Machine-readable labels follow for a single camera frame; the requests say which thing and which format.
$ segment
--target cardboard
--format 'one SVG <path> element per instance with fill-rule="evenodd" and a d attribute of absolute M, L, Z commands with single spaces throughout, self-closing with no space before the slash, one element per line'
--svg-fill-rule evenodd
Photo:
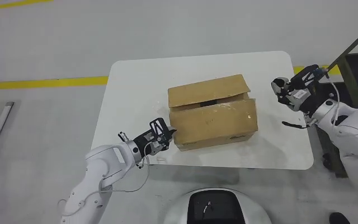
<path fill-rule="evenodd" d="M 258 126 L 247 92 L 241 74 L 169 88 L 174 143 L 186 151 L 248 140 Z"/>

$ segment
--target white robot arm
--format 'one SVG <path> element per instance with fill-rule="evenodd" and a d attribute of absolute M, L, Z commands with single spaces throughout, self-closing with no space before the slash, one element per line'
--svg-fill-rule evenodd
<path fill-rule="evenodd" d="M 358 109 L 349 107 L 338 101 L 324 96 L 320 89 L 319 80 L 328 76 L 328 70 L 312 65 L 304 68 L 291 80 L 276 78 L 271 83 L 280 103 L 287 105 L 293 111 L 302 111 L 307 126 L 316 124 L 325 131 L 331 142 L 340 150 L 341 161 L 352 183 L 358 188 Z M 306 128 L 301 125 L 282 122 L 295 128 Z"/>
<path fill-rule="evenodd" d="M 169 148 L 176 130 L 167 127 L 162 118 L 149 124 L 151 129 L 134 140 L 129 140 L 121 132 L 119 137 L 123 142 L 99 146 L 86 155 L 86 174 L 71 191 L 64 207 L 61 224 L 99 223 L 113 192 L 112 184 L 122 179 L 147 155 L 155 155 Z M 116 150 L 123 157 L 124 164 L 119 161 Z"/>

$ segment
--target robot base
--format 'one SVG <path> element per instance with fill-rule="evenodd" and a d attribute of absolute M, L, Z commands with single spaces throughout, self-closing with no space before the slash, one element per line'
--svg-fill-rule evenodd
<path fill-rule="evenodd" d="M 245 194 L 227 188 L 189 192 L 173 203 L 164 224 L 271 224 L 265 210 Z"/>

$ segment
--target white table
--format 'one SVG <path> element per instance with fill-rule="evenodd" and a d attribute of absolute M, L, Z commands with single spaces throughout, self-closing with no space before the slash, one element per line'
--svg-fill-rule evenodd
<path fill-rule="evenodd" d="M 303 114 L 279 104 L 271 89 L 276 77 L 292 77 L 285 52 L 206 55 L 197 57 L 125 60 L 113 64 L 98 117 L 92 148 L 131 139 L 163 117 L 169 125 L 167 89 L 213 78 L 243 74 L 256 98 L 258 132 L 247 142 L 181 152 L 174 143 L 150 157 L 151 164 L 305 170 L 313 155 L 306 130 L 281 121 L 304 124 Z"/>

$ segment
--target white cable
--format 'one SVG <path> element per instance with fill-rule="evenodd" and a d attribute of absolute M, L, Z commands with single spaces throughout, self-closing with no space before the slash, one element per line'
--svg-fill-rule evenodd
<path fill-rule="evenodd" d="M 84 205 L 85 205 L 87 199 L 88 199 L 90 196 L 92 196 L 92 195 L 94 195 L 94 194 L 97 194 L 97 193 L 107 193 L 107 192 L 126 192 L 126 193 L 133 193 L 133 192 L 136 192 L 136 191 L 140 190 L 140 189 L 146 184 L 146 182 L 147 182 L 147 180 L 148 180 L 148 178 L 149 178 L 149 160 L 148 160 L 148 155 L 146 154 L 145 149 L 146 149 L 146 147 L 147 147 L 150 143 L 151 143 L 151 142 L 148 142 L 148 143 L 144 146 L 144 157 L 143 157 L 143 163 L 142 163 L 142 167 L 143 167 L 143 166 L 144 166 L 144 159 L 147 161 L 147 167 L 148 167 L 147 177 L 145 178 L 144 183 L 143 183 L 139 188 L 137 188 L 137 189 L 135 189 L 135 190 L 116 190 L 116 189 L 113 189 L 113 190 L 101 190 L 101 189 L 100 189 L 101 186 L 102 186 L 102 181 L 101 181 L 100 184 L 99 184 L 99 190 L 98 190 L 98 191 L 95 191 L 95 192 L 92 192 L 91 194 L 87 195 L 87 196 L 84 198 L 84 200 L 80 201 L 79 203 L 80 203 L 81 205 L 78 207 L 78 209 L 77 209 L 76 211 L 74 211 L 74 212 L 72 212 L 72 213 L 67 213 L 67 214 L 62 213 L 61 215 L 62 215 L 63 217 L 69 217 L 69 216 L 72 216 L 72 215 L 76 214 L 77 212 L 79 212 L 79 211 L 84 207 Z M 59 200 L 59 201 L 57 202 L 57 209 L 58 209 L 59 203 L 62 202 L 62 201 L 67 202 L 66 199 L 61 199 L 61 200 Z"/>
<path fill-rule="evenodd" d="M 333 129 L 333 132 L 335 132 L 335 134 L 339 137 L 349 137 L 349 136 L 358 136 L 358 134 L 339 134 L 339 131 L 337 131 L 337 127 L 336 127 L 336 121 L 338 119 L 338 112 L 340 110 L 340 93 L 338 92 L 338 89 L 336 87 L 336 85 L 332 82 L 332 80 L 328 77 L 327 78 L 328 81 L 331 83 L 331 85 L 333 86 L 333 88 L 336 90 L 336 94 L 337 94 L 337 106 L 336 106 L 336 111 L 335 111 L 335 115 L 334 115 L 334 121 L 333 121 L 333 124 L 332 124 L 332 129 Z"/>

